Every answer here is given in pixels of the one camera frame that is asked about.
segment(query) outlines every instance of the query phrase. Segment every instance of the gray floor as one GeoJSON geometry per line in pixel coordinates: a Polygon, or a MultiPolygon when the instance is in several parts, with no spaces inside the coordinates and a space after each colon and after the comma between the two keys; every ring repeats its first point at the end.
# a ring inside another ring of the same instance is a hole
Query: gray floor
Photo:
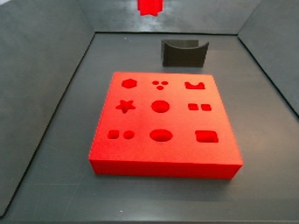
{"type": "Polygon", "coordinates": [[[99,34],[3,221],[299,221],[299,123],[235,36],[99,34]],[[162,39],[210,41],[204,68],[162,39]],[[96,176],[90,145],[115,71],[214,74],[244,167],[231,181],[96,176]]]}

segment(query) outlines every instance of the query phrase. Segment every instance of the black object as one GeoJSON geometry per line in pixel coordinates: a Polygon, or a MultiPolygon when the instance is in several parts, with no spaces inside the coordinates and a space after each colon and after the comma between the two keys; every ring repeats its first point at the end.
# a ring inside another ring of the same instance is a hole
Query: black object
{"type": "Polygon", "coordinates": [[[198,39],[163,40],[164,67],[203,67],[210,42],[199,46],[198,39]]]}

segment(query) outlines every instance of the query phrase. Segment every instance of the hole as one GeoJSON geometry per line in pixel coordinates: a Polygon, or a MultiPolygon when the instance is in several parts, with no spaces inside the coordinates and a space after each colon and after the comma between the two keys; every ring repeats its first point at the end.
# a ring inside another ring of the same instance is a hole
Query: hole
{"type": "Polygon", "coordinates": [[[108,133],[107,133],[107,138],[110,139],[118,139],[119,137],[119,130],[112,129],[108,133]]]}
{"type": "Polygon", "coordinates": [[[119,105],[116,106],[116,109],[122,109],[123,114],[127,113],[130,109],[136,109],[134,106],[134,101],[120,101],[119,105]]]}
{"type": "Polygon", "coordinates": [[[126,132],[124,132],[124,139],[131,139],[131,138],[134,138],[135,137],[135,132],[132,131],[132,130],[127,130],[126,132]]]}
{"type": "Polygon", "coordinates": [[[206,89],[203,82],[200,82],[198,85],[192,85],[188,81],[186,81],[184,86],[187,89],[206,89]]]}
{"type": "Polygon", "coordinates": [[[164,113],[170,109],[170,103],[167,101],[155,101],[152,103],[152,110],[156,113],[164,113]]]}
{"type": "Polygon", "coordinates": [[[210,104],[202,104],[200,109],[204,111],[211,111],[211,105],[210,104]]]}
{"type": "Polygon", "coordinates": [[[170,130],[167,129],[155,129],[150,133],[150,137],[156,141],[156,142],[167,142],[174,138],[174,134],[170,130]]]}
{"type": "Polygon", "coordinates": [[[122,87],[123,88],[135,88],[136,87],[136,80],[132,80],[132,79],[123,80],[122,87]]]}
{"type": "Polygon", "coordinates": [[[190,108],[190,110],[199,110],[199,106],[196,103],[190,103],[188,108],[190,108]]]}
{"type": "Polygon", "coordinates": [[[218,133],[214,130],[196,130],[196,141],[199,143],[218,143],[219,137],[218,133]]]}

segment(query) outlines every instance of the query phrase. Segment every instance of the star-shaped hole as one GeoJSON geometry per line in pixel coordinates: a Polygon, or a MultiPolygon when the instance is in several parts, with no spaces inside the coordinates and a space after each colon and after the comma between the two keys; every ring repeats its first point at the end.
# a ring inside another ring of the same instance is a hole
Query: star-shaped hole
{"type": "Polygon", "coordinates": [[[130,110],[130,109],[136,109],[134,106],[134,101],[120,101],[120,104],[116,106],[116,109],[122,109],[123,114],[130,110]]]}

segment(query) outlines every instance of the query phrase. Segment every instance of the red foam block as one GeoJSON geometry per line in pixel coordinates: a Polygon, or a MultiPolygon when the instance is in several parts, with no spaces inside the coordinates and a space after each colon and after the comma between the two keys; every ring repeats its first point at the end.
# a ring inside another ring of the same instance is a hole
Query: red foam block
{"type": "Polygon", "coordinates": [[[243,161],[212,76],[116,72],[88,160],[98,174],[232,179],[243,161]]]}

